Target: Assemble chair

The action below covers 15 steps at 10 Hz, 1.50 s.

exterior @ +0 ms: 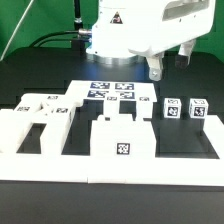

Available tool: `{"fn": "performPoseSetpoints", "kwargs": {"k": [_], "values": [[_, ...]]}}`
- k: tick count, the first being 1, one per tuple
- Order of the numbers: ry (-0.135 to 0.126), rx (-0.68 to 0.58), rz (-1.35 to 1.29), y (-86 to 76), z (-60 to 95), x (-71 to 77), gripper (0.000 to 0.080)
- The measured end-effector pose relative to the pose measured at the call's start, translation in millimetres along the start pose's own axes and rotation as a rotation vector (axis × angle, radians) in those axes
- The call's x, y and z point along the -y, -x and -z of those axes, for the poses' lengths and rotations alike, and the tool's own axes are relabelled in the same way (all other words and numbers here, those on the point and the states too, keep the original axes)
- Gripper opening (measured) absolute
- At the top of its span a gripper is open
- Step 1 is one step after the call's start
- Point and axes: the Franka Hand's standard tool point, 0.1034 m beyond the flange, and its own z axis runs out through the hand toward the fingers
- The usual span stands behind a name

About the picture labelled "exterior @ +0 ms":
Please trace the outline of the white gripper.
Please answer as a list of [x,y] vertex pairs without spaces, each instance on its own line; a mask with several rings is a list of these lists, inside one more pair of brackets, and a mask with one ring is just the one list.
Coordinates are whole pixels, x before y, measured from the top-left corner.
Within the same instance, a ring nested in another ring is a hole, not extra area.
[[160,52],[180,44],[175,66],[189,65],[195,39],[212,28],[215,4],[216,0],[134,0],[128,5],[128,49],[151,56],[147,59],[151,80],[162,79]]

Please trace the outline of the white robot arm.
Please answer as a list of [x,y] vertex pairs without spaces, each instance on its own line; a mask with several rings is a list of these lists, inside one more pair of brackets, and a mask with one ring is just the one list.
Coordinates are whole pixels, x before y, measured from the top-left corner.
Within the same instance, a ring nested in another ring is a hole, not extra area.
[[185,68],[196,39],[210,32],[216,0],[99,0],[87,57],[105,64],[146,59],[149,78],[162,79],[164,53],[174,47]]

